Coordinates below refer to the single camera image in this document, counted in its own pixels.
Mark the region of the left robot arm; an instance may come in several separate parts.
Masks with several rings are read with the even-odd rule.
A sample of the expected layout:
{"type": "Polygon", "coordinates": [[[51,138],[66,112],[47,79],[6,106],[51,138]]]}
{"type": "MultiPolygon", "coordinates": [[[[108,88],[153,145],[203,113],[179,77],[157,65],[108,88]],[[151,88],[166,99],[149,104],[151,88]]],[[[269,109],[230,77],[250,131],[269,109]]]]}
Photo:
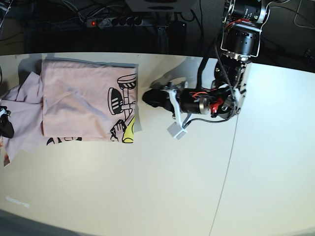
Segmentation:
{"type": "Polygon", "coordinates": [[[203,57],[195,88],[168,83],[146,91],[142,100],[156,108],[172,112],[220,117],[224,122],[241,110],[245,98],[246,71],[251,57],[257,57],[262,28],[269,15],[269,0],[227,0],[224,3],[222,27],[203,57]],[[210,52],[214,51],[217,63],[210,88],[202,86],[202,73],[210,52]]]}

